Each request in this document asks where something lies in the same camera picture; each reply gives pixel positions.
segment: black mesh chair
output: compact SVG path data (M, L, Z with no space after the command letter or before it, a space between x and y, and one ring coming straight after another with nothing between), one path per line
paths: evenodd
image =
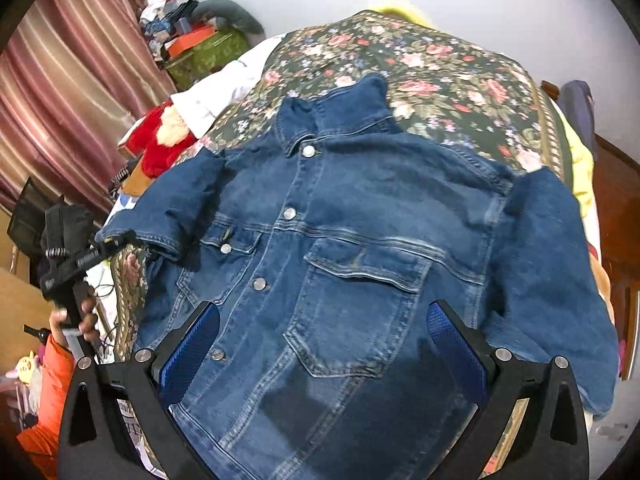
M44 231L44 213L54 203L55 200L42 192L29 177L15 204L6 232L18 249L33 262L37 262L44 255L40 247Z

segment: blue gripper pad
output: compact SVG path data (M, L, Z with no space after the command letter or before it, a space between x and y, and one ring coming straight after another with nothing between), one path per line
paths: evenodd
M429 306L427 330L465 398L482 408L489 398L486 371L437 303Z
M220 311L209 303L160 372L158 397L165 409L181 402L219 332Z

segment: bed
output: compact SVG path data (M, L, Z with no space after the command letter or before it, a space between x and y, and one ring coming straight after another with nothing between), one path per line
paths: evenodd
M551 168L580 201L587 238L600 254L591 189L593 159L527 72L507 56L370 10L287 34L269 56L257 85L228 106L177 163L200 149L215 151L247 142L286 97L321 96L370 72L386 78L388 105L409 133L465 146L517 171ZM114 297L109 301L116 305L117 316L113 354L121 361L130 357L143 313L142 250L127 248L110 267ZM489 469L504 460L524 406L514 410L510 430Z

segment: orange sleeve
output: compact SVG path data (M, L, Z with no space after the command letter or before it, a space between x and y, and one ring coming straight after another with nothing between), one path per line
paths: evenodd
M38 423L18 434L18 442L47 478L55 478L58 435L74 358L49 336L42 366L42 394Z
M65 409L66 393L74 373L74 358L70 352L58 346L49 336L42 367L42 394L38 424L45 426L58 436L62 412Z

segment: jacket sleeve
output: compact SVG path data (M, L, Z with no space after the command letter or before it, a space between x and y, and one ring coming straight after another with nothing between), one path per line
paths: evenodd
M73 372L73 356L49 336L42 367L42 401L38 424L49 428L56 436L60 433L60 421Z
M170 260L179 260L197 239L216 204L216 193L225 167L223 154L203 148L183 163L165 171L142 194L135 208L117 212L96 240L134 231L139 241L152 245Z
M73 371L73 356L49 336L42 367L38 423L18 434L18 442L46 478L55 478L60 422Z
M491 346L549 362L566 357L584 409L606 413L618 341L591 272L580 209L547 168L519 177L496 225L480 328Z

